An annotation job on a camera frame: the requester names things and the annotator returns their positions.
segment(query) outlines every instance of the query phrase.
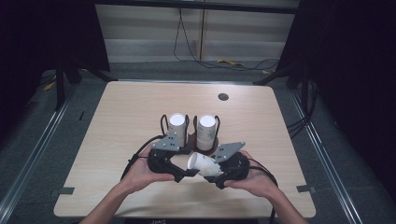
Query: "electrical cable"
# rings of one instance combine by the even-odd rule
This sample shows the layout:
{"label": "electrical cable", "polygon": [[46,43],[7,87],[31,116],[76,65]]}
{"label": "electrical cable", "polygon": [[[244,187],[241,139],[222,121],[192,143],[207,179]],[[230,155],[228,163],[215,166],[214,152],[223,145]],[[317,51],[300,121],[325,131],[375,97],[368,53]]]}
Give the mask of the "electrical cable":
{"label": "electrical cable", "polygon": [[[271,174],[271,172],[270,172],[267,168],[265,168],[265,166],[263,166],[261,163],[259,163],[259,162],[256,161],[256,160],[253,160],[253,159],[248,159],[248,160],[249,160],[249,161],[254,161],[254,162],[256,162],[257,164],[260,165],[260,167],[257,167],[257,166],[227,167],[227,168],[226,168],[226,171],[241,170],[241,169],[259,170],[259,171],[262,171],[263,173],[265,173],[265,174],[271,179],[271,181],[278,187],[277,181],[276,181],[274,175]],[[270,224],[273,224],[273,223],[274,223],[274,221],[275,221],[275,214],[276,214],[276,210],[275,210],[275,208],[273,207],[273,209],[272,209],[272,211],[271,211],[271,216],[270,216]]]}
{"label": "electrical cable", "polygon": [[165,130],[163,129],[163,120],[165,119],[165,124],[166,124],[166,130],[169,130],[169,125],[168,125],[168,118],[166,117],[166,115],[163,115],[162,117],[161,117],[161,121],[160,121],[160,124],[161,124],[161,131],[163,132],[163,135],[165,135]]}
{"label": "electrical cable", "polygon": [[44,82],[40,82],[40,84],[38,84],[38,86],[40,87],[40,86],[42,86],[42,85],[44,85],[44,84],[50,83],[50,81],[52,81],[53,78],[54,78],[55,76],[56,76],[56,74],[47,75],[47,76],[42,77],[41,79],[46,78],[46,80],[45,80]]}
{"label": "electrical cable", "polygon": [[[256,64],[254,67],[229,67],[229,66],[221,66],[221,65],[217,65],[217,64],[213,64],[213,63],[206,63],[203,61],[199,61],[195,58],[195,56],[192,53],[192,50],[190,48],[190,43],[189,43],[189,39],[187,37],[187,33],[186,33],[186,29],[184,27],[184,21],[181,15],[181,8],[178,9],[178,13],[179,13],[179,20],[178,20],[178,25],[177,25],[177,35],[176,35],[176,39],[175,39],[175,45],[174,45],[174,56],[176,59],[178,59],[181,62],[196,62],[198,64],[200,64],[201,66],[205,67],[205,68],[224,68],[224,69],[229,69],[229,70],[233,70],[233,71],[240,71],[240,72],[244,72],[244,71],[251,71],[251,70],[266,70],[266,69],[270,69],[275,67],[278,63],[279,63],[279,59],[265,59],[265,60],[261,60],[258,64]],[[192,60],[182,60],[179,59],[176,55],[176,48],[177,48],[177,40],[178,40],[178,35],[179,35],[179,30],[180,30],[180,25],[182,27],[185,39],[186,39],[186,43],[187,43],[187,47],[189,49],[190,55],[192,57]],[[268,67],[264,67],[264,68],[259,68],[259,66],[264,63],[264,62],[269,62],[269,61],[275,61],[274,64],[268,66]]]}
{"label": "electrical cable", "polygon": [[292,123],[291,125],[288,125],[288,129],[294,127],[293,129],[289,130],[289,133],[293,133],[295,132],[290,139],[294,138],[304,127],[305,125],[309,122],[309,120],[312,117],[312,114],[314,113],[314,109],[315,109],[315,104],[317,101],[317,97],[318,97],[318,88],[314,85],[314,82],[311,81],[311,97],[312,97],[312,105],[310,110],[308,111],[308,113],[306,114],[305,117],[303,117],[302,119]]}
{"label": "electrical cable", "polygon": [[121,179],[123,179],[126,176],[126,174],[131,169],[132,165],[134,165],[134,163],[137,161],[137,159],[141,158],[139,157],[139,154],[143,151],[143,149],[145,149],[152,141],[163,138],[165,138],[164,135],[157,135],[150,138],[145,144],[143,144],[143,146],[136,151],[136,153],[132,156],[132,158],[128,160],[128,165],[126,165],[122,173]]}

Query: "table top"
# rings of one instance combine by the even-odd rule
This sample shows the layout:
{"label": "table top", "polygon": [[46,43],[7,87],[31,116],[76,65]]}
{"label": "table top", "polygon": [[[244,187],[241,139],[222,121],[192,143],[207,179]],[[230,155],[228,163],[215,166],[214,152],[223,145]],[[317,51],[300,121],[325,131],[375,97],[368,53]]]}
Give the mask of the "table top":
{"label": "table top", "polygon": [[[220,93],[229,96],[219,99]],[[85,217],[120,181],[133,154],[151,137],[162,134],[160,119],[174,113],[192,118],[220,118],[219,143],[244,141],[242,148],[263,164],[304,217],[316,213],[274,92],[269,87],[231,84],[110,82],[92,118],[60,195],[58,217]],[[193,133],[192,122],[189,133]],[[187,168],[187,155],[172,163]],[[218,189],[200,175],[153,183],[123,202],[116,217],[259,218],[272,205],[241,189]]]}

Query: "metal frame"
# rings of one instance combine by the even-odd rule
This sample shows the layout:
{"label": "metal frame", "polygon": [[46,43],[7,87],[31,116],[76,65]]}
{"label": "metal frame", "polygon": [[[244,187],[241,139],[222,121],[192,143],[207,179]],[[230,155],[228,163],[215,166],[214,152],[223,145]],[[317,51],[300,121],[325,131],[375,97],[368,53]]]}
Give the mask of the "metal frame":
{"label": "metal frame", "polygon": [[73,85],[70,90],[70,95],[67,97],[66,101],[60,108],[55,111],[52,115],[52,118],[49,121],[49,124],[46,127],[46,130],[41,135],[38,140],[35,148],[32,151],[27,162],[24,164],[18,176],[15,178],[11,187],[8,188],[6,195],[3,197],[0,202],[0,224],[6,224],[12,212],[14,211],[15,206],[17,205],[18,200],[23,194],[27,184],[29,183],[30,178],[35,171],[35,168],[40,162],[42,155],[44,154],[47,145],[50,142],[51,137],[55,133],[59,123],[64,116],[64,112],[66,111],[70,100],[73,98],[74,93],[76,91],[77,85]]}
{"label": "metal frame", "polygon": [[208,3],[208,2],[195,2],[195,1],[74,0],[67,2],[90,3],[90,4],[112,5],[112,6],[174,7],[174,8],[192,8],[192,9],[212,9],[212,10],[223,10],[223,11],[266,12],[266,13],[279,13],[279,14],[295,14],[300,10],[297,7],[272,7],[272,6]]}
{"label": "metal frame", "polygon": [[[297,94],[296,91],[291,91],[290,93],[291,98],[293,99],[293,102],[297,107],[297,111],[300,117],[304,118],[305,112],[302,107],[302,101],[300,99],[300,96]],[[335,191],[338,201],[340,202],[341,206],[344,209],[344,212],[346,213],[346,217],[349,220],[349,223],[361,224],[362,221],[361,217],[359,216],[358,210],[356,209],[355,204],[350,198],[347,189],[344,186],[343,181],[341,180],[341,177],[335,170],[334,165],[332,164],[332,160],[330,159],[326,148],[323,146],[323,142],[319,138],[318,132],[316,131],[314,124],[309,121],[306,123],[305,128],[316,152],[318,153],[318,157],[323,165],[327,177],[329,177],[330,183],[332,184],[332,188]]]}

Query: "wall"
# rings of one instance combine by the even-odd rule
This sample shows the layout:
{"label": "wall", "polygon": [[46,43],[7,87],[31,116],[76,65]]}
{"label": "wall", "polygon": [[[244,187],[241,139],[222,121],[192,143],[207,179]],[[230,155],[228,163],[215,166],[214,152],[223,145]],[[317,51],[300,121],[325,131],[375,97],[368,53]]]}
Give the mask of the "wall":
{"label": "wall", "polygon": [[[297,7],[298,0],[215,2]],[[174,61],[179,24],[176,8],[96,6],[111,63]],[[293,15],[182,9],[191,51],[202,60],[279,58]],[[191,59],[183,30],[176,55]]]}

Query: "white cylinder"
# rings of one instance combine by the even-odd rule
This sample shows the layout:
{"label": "white cylinder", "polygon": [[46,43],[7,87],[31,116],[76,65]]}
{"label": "white cylinder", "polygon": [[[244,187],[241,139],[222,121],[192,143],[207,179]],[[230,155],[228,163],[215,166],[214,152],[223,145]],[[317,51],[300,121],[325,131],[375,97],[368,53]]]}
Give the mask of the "white cylinder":
{"label": "white cylinder", "polygon": [[202,151],[208,151],[212,149],[214,142],[214,140],[212,140],[211,142],[203,142],[197,138],[197,147]]}
{"label": "white cylinder", "polygon": [[176,133],[178,139],[178,145],[180,147],[184,147],[184,139],[186,136],[184,133],[186,132],[186,117],[183,114],[175,113],[171,115],[169,119],[169,133]]}
{"label": "white cylinder", "polygon": [[216,119],[212,115],[203,115],[199,119],[197,138],[202,142],[213,142],[216,135]]}

